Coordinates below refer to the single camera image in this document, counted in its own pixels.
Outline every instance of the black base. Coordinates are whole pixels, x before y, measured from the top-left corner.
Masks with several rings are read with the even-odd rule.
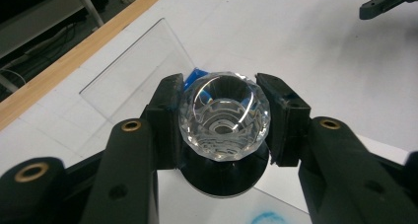
[[[261,178],[268,163],[267,145],[234,162],[216,162],[204,158],[184,144],[180,170],[187,181],[205,194],[232,197],[252,188]]]

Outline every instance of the clear acrylic sheet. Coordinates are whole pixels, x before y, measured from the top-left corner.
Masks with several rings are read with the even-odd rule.
[[[193,68],[161,19],[80,92],[106,119],[85,146],[102,145],[116,123],[139,117],[163,78],[176,73],[186,78]],[[213,198],[194,189],[180,171],[159,171],[159,189],[161,223],[312,223],[306,212],[255,187],[234,198]]]
[[[165,19],[136,40],[80,95],[111,124],[139,117],[160,81],[194,68]]]

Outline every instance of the crystal ball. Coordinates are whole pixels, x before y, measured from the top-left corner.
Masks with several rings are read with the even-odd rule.
[[[210,73],[183,94],[179,127],[199,155],[217,162],[237,161],[264,142],[270,106],[261,88],[238,73]]]

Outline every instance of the brass screw hole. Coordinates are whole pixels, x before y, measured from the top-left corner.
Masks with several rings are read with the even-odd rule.
[[[27,183],[43,176],[48,170],[48,164],[44,162],[30,164],[22,168],[15,176],[17,183]]]
[[[138,130],[141,127],[141,122],[139,121],[127,121],[122,124],[122,130],[125,132],[132,132]]]
[[[330,120],[330,119],[321,120],[320,125],[328,129],[340,129],[341,128],[341,125],[337,121]]]

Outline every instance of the blue object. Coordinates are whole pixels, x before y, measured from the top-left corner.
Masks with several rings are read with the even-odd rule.
[[[286,224],[285,219],[283,217],[277,215],[274,212],[264,212],[257,217],[255,217],[251,224]]]
[[[184,91],[186,91],[194,81],[196,81],[198,78],[205,76],[206,74],[208,74],[208,72],[200,70],[198,68],[194,68],[184,82]]]
[[[210,103],[210,102],[212,102],[213,101],[213,99],[212,99],[212,97],[210,96],[210,94],[208,94],[206,91],[204,91],[204,90],[202,90],[202,92],[200,93],[200,95],[199,95],[199,99],[200,99],[200,102],[203,104],[203,105],[207,105],[208,103]]]

